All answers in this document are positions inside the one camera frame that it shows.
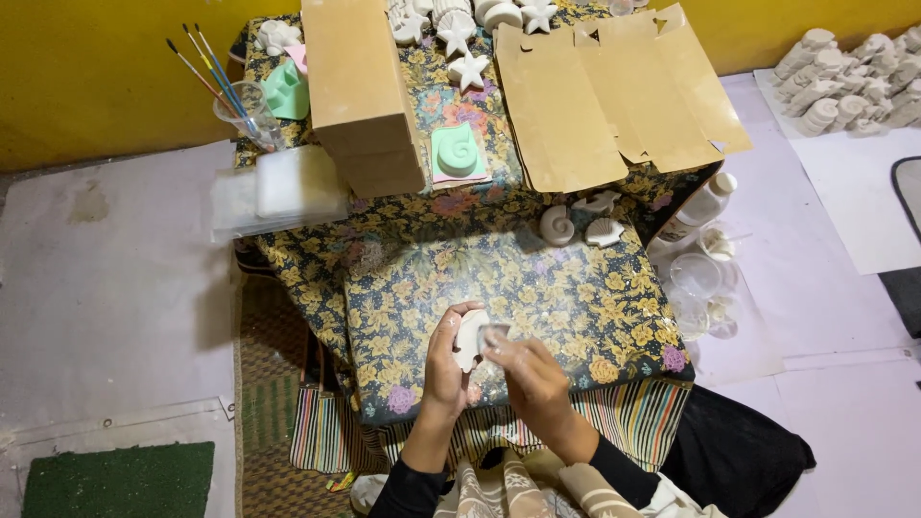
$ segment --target woven mat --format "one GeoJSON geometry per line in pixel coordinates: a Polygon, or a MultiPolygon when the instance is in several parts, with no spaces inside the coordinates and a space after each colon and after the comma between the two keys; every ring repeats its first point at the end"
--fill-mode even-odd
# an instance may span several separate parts
{"type": "Polygon", "coordinates": [[[248,276],[237,297],[237,516],[351,517],[348,491],[288,462],[307,323],[275,280],[248,276]]]}

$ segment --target cardboard box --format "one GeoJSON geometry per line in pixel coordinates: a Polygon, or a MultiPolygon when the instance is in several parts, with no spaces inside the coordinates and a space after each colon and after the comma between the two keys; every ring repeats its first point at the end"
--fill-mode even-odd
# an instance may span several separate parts
{"type": "Polygon", "coordinates": [[[500,25],[495,56],[519,157],[537,191],[621,180],[625,160],[671,172],[752,148],[678,4],[549,35],[500,25]]]}
{"type": "Polygon", "coordinates": [[[415,118],[379,0],[302,0],[313,129],[360,197],[421,191],[415,118]]]}

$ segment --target floor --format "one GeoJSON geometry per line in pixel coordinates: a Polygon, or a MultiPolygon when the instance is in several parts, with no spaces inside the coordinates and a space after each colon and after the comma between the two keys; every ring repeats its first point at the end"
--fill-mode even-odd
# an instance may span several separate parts
{"type": "MultiPolygon", "coordinates": [[[[727,159],[740,189],[725,217],[754,232],[740,266],[787,371],[711,388],[812,446],[818,467],[776,516],[913,515],[917,344],[879,280],[857,274],[751,75],[724,85],[756,145],[727,159]]],[[[10,188],[0,518],[17,516],[30,457],[175,440],[218,443],[207,515],[230,515],[234,279],[227,244],[211,242],[208,189],[231,152],[222,142],[10,188]]]]}

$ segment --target hand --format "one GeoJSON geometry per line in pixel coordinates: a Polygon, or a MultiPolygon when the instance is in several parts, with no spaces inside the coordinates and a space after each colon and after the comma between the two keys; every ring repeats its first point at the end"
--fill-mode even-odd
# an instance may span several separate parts
{"type": "Polygon", "coordinates": [[[419,417],[406,439],[400,457],[406,465],[423,473],[440,473],[448,458],[454,422],[467,406],[467,382],[451,350],[469,310],[481,310],[481,302],[463,302],[448,308],[428,339],[426,380],[419,417]]]}
{"type": "Polygon", "coordinates": [[[484,356],[505,370],[508,401],[530,431],[567,465],[591,460],[598,431],[570,405],[569,378],[543,343],[496,333],[484,339],[484,356]]]}
{"type": "Polygon", "coordinates": [[[470,373],[464,373],[451,351],[454,338],[461,328],[461,317],[470,310],[481,310],[482,302],[462,302],[448,308],[428,339],[426,381],[422,392],[419,416],[450,421],[451,425],[467,406],[467,383],[470,373]]]}

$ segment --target floral tablecloth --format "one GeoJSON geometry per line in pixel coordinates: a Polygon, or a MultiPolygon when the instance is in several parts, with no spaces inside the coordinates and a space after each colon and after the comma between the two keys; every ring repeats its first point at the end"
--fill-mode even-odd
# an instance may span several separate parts
{"type": "MultiPolygon", "coordinates": [[[[606,14],[592,5],[560,5],[554,27],[606,14]]],[[[286,59],[254,50],[266,19],[247,27],[247,79],[266,77],[286,59]]],[[[299,25],[299,15],[275,19],[299,25]]],[[[471,50],[491,56],[491,38],[479,32],[471,50]]],[[[547,248],[537,231],[541,213],[578,196],[522,185],[495,62],[483,91],[461,94],[448,81],[444,45],[431,29],[419,47],[401,48],[400,57],[420,136],[469,122],[483,137],[493,181],[355,199],[348,220],[253,240],[329,347],[361,421],[383,425],[415,415],[428,336],[450,304],[469,299],[484,300],[494,321],[513,324],[513,336],[542,339],[575,391],[649,377],[690,387],[694,371],[643,244],[718,164],[670,174],[634,165],[626,179],[607,186],[627,194],[612,213],[626,226],[621,242],[603,250],[586,246],[580,237],[595,216],[574,211],[577,238],[547,248]]],[[[282,131],[291,146],[319,144],[309,117],[283,121],[282,131]]],[[[253,164],[258,154],[241,138],[237,166],[253,164]]],[[[484,364],[472,380],[471,406],[507,401],[494,365],[484,364]]]]}

